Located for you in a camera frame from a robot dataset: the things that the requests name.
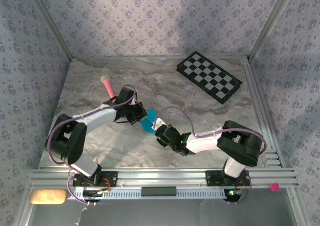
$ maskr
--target yellow sponge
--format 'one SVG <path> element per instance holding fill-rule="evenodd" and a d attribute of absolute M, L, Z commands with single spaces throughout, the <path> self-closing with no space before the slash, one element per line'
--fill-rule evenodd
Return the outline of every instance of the yellow sponge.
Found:
<path fill-rule="evenodd" d="M 66 189 L 35 189 L 29 200 L 32 204 L 63 204 L 68 194 Z"/>

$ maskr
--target black and white checkerboard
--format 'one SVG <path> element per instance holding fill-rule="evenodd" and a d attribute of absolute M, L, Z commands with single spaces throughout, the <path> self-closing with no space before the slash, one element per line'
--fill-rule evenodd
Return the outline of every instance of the black and white checkerboard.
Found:
<path fill-rule="evenodd" d="M 177 70 L 221 104 L 225 103 L 242 84 L 238 78 L 199 52 L 194 52 L 183 60 Z"/>

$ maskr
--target pink marker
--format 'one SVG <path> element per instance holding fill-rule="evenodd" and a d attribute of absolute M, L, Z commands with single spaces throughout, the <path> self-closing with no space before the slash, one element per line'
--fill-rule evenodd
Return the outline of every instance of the pink marker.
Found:
<path fill-rule="evenodd" d="M 115 97 L 114 90 L 112 89 L 111 83 L 110 83 L 110 77 L 107 74 L 103 74 L 101 76 L 101 81 L 104 83 L 105 88 L 107 89 L 110 97 Z"/>

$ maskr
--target mounting plate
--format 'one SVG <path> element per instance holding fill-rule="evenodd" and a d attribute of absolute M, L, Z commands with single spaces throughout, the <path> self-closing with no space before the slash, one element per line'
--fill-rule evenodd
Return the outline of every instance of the mounting plate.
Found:
<path fill-rule="evenodd" d="M 110 187 L 116 187 L 118 181 L 118 172 L 116 171 L 102 171 L 101 178 L 107 178 L 110 182 Z M 85 181 L 85 179 L 80 175 L 76 174 L 73 180 L 74 187 L 108 187 L 108 182 L 105 180 L 101 180 L 101 182 L 97 185 L 92 185 Z"/>
<path fill-rule="evenodd" d="M 222 171 L 220 170 L 210 170 L 205 172 L 205 178 L 206 178 L 206 184 L 207 186 L 234 186 L 236 187 L 242 179 L 246 186 L 249 186 L 250 181 L 247 179 L 247 174 L 245 171 L 243 171 L 238 178 L 231 178 L 225 175 L 225 177 L 222 176 Z"/>

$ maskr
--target black bar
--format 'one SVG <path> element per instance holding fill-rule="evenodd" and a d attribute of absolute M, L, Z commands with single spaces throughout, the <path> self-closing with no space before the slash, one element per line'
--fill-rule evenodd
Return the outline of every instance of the black bar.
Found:
<path fill-rule="evenodd" d="M 176 187 L 143 187 L 142 197 L 176 196 Z"/>

